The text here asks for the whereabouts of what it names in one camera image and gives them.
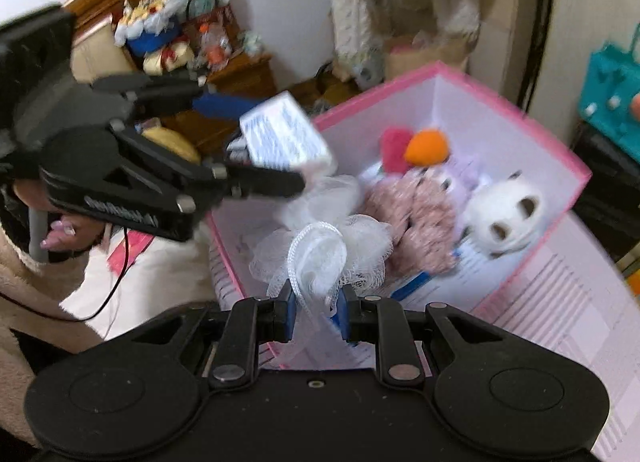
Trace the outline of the person's left hand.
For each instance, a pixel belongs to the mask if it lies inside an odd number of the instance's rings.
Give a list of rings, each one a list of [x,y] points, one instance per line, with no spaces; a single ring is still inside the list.
[[[47,213],[58,213],[47,198],[40,180],[20,179],[13,184],[14,193],[29,208]],[[92,248],[103,238],[104,222],[78,214],[63,213],[52,222],[40,242],[40,248],[53,252],[79,252]]]

